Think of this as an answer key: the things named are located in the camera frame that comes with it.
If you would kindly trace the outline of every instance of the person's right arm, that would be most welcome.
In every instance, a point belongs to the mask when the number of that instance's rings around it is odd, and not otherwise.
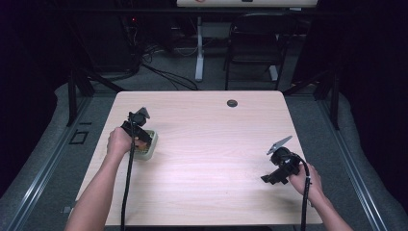
[[[321,180],[318,172],[315,168],[308,164],[310,175],[311,175],[311,185],[309,188],[309,201],[312,206],[315,207],[316,211],[323,221],[324,227],[328,231],[346,231],[352,230],[351,227],[343,220],[336,209],[333,207],[330,200],[324,195],[321,186]],[[299,166],[300,172],[297,175],[291,175],[289,180],[291,181],[294,188],[301,194],[304,192],[306,173],[304,165]]]

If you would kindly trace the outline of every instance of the gray carpet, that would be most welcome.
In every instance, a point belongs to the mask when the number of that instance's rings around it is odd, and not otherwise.
[[[210,44],[205,49],[204,80],[197,83],[197,85],[201,90],[223,90],[223,50],[216,46],[213,48]],[[299,46],[301,46],[300,41],[295,43],[293,49],[289,52],[280,90],[289,86]],[[186,54],[191,52],[189,49],[181,51]],[[147,64],[193,80],[195,56],[196,54],[182,56],[176,52],[174,54],[158,52],[153,55],[152,62]],[[144,67],[140,69],[137,75],[115,83],[127,90],[177,90],[168,80],[153,74]],[[0,230],[7,230],[12,221],[15,221],[14,216],[21,209],[19,207],[20,202],[24,199],[32,183],[36,181],[37,173],[42,170],[44,163],[58,149],[56,143],[60,140],[64,141],[64,145],[59,149],[62,153],[61,158],[55,160],[56,167],[50,172],[51,177],[44,182],[46,183],[44,184],[45,188],[38,192],[38,197],[33,201],[33,206],[27,207],[29,209],[21,216],[22,220],[19,221],[17,227],[22,230],[64,229],[68,213],[62,213],[62,209],[73,205],[93,154],[93,149],[115,99],[115,95],[111,90],[99,83],[93,83],[93,85],[97,94],[92,99],[86,99],[78,95],[79,102],[82,102],[81,105],[83,105],[84,110],[81,111],[79,119],[71,130],[65,128],[68,115],[67,87],[62,86],[56,91],[59,96],[59,105],[49,127],[25,167],[0,200],[2,217]],[[355,190],[356,186],[350,181],[344,167],[343,152],[333,136],[331,125],[325,119],[327,117],[324,110],[326,103],[315,101],[310,95],[309,89],[298,93],[296,96],[286,97],[286,100],[303,152],[308,162],[319,170],[327,196],[342,217],[355,230],[375,229],[370,223],[364,206],[362,206],[359,194]],[[340,101],[339,119],[341,127],[339,133],[346,141],[347,147],[387,229],[407,230],[407,215],[399,203],[384,188],[359,146],[359,138],[349,106],[343,97],[341,97]],[[83,144],[69,144],[73,131],[76,129],[78,129],[78,132],[88,132]],[[293,227],[291,225],[272,226],[271,228],[278,231],[299,229],[298,226]],[[107,227],[107,230],[117,229],[118,227]],[[323,225],[308,225],[307,229],[324,230]]]

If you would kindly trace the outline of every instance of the gray floor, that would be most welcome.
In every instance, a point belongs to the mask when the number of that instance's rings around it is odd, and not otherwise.
[[[290,86],[300,48],[301,39],[296,39],[289,52],[280,90]],[[205,47],[204,80],[196,83],[201,90],[223,90],[224,51],[216,41]],[[192,49],[186,47],[179,52],[184,55],[156,52],[146,64],[193,80],[196,53],[186,56],[192,53]],[[168,80],[144,67],[137,75],[115,83],[127,90],[176,90]],[[56,90],[59,104],[51,123],[0,200],[0,230],[64,229],[68,214],[62,213],[62,209],[73,205],[115,99],[111,90],[99,83],[93,85],[96,89],[93,98],[78,95],[81,110],[71,128],[65,127],[67,86]],[[408,230],[407,215],[384,188],[361,150],[346,99],[341,97],[340,100],[341,130],[334,131],[327,120],[327,103],[314,100],[310,94],[313,88],[288,96],[286,101],[306,159],[319,170],[327,196],[355,230]],[[85,143],[69,144],[77,129],[88,132]],[[347,156],[352,159],[351,167]],[[308,225],[307,228],[324,230],[322,225]],[[293,226],[272,226],[272,229],[293,230]],[[117,230],[117,227],[107,227],[107,230]]]

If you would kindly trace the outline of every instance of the table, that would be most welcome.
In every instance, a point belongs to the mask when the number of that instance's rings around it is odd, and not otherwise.
[[[314,8],[318,0],[253,0],[243,2],[242,0],[177,0],[177,7],[183,8]],[[204,55],[202,43],[202,20],[197,18],[197,64],[195,66],[195,81],[203,80]],[[269,69],[272,79],[277,78],[276,68]]]
[[[229,107],[233,99],[238,106]],[[79,190],[106,155],[109,133],[129,112],[146,107],[143,126],[159,138],[153,157],[133,164],[126,225],[271,225],[301,221],[302,196],[291,184],[260,178],[277,169],[266,152],[285,145],[303,157],[279,91],[125,91],[117,95]],[[107,225],[120,224],[129,155],[115,181]],[[308,207],[308,223],[321,223]]]

